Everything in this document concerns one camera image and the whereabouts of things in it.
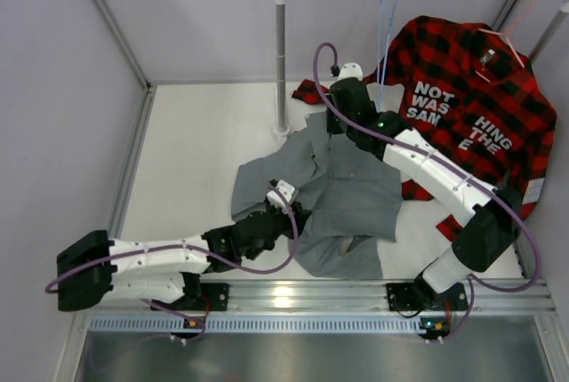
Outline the blue wire hanger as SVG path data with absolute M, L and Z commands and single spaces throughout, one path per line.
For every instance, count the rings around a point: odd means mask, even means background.
M 385 86 L 386 68 L 389 59 L 389 47 L 391 44 L 391 35 L 393 22 L 397 11 L 397 0 L 393 0 L 390 13 L 388 13 L 387 5 L 383 0 L 379 2 L 378 23 L 377 23 L 377 71 L 376 83 L 377 92 L 375 97 L 375 106 L 381 109 L 383 101 L 383 91 Z

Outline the grey button shirt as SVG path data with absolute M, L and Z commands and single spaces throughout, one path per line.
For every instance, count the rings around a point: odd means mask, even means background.
M 394 240 L 403 201 L 398 170 L 346 135 L 329 134 L 326 114 L 314 113 L 276 152 L 238 168 L 231 218 L 261 210 L 272 179 L 296 187 L 298 201 L 311 212 L 295 256 L 305 271 L 323 278 L 381 279 L 377 242 Z

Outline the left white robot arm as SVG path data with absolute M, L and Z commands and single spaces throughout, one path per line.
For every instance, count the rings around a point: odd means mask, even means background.
M 157 242 L 113 239 L 107 231 L 95 230 L 57 256 L 57 276 L 44 290 L 56 295 L 61 312 L 121 300 L 189 310 L 200 302 L 203 274 L 256 274 L 244 262 L 274 250 L 280 237 L 297 247 L 310 215 L 297 202 L 288 209 L 267 203 L 231 225 Z

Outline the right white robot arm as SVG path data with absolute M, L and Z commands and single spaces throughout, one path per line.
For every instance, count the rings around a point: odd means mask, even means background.
M 518 238 L 521 207 L 515 188 L 493 187 L 431 146 L 393 111 L 379 112 L 365 84 L 341 79 L 330 88 L 327 129 L 407 175 L 452 214 L 461 230 L 452 244 L 413 280 L 404 298 L 420 310 L 436 307 L 461 279 L 486 271 Z

